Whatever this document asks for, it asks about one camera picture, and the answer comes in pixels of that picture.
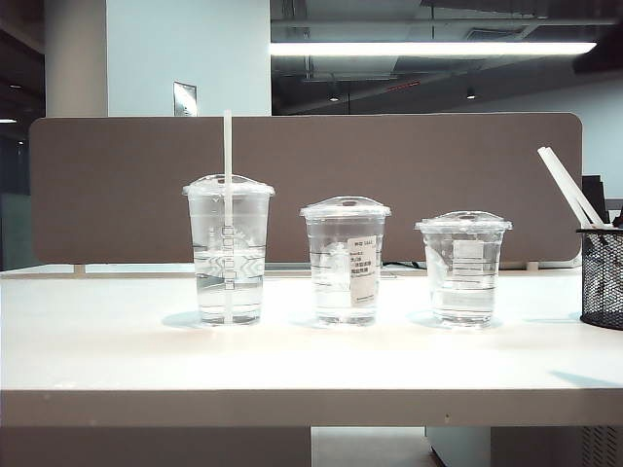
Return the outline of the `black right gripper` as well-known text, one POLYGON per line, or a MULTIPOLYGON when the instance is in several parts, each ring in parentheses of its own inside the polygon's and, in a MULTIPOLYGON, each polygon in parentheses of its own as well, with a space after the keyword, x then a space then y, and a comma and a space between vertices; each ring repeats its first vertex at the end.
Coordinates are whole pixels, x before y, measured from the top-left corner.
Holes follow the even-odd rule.
POLYGON ((623 67, 623 24, 618 22, 601 37, 595 47, 573 60, 575 73, 601 73, 623 67))

